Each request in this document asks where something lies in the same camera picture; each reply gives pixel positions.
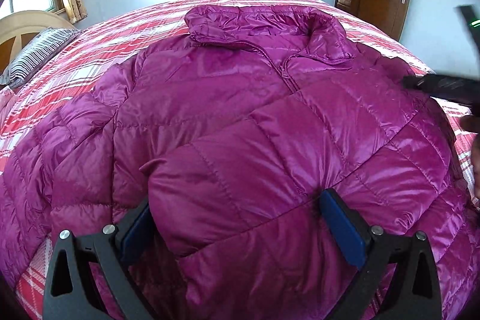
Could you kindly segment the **person's right hand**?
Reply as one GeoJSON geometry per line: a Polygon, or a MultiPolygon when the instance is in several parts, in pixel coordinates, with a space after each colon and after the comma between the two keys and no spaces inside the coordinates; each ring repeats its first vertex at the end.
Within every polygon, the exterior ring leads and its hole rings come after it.
{"type": "Polygon", "coordinates": [[[473,165],[474,194],[479,198],[480,193],[480,122],[479,118],[467,115],[460,120],[460,126],[466,132],[475,133],[476,136],[471,146],[471,163],[473,165]]]}

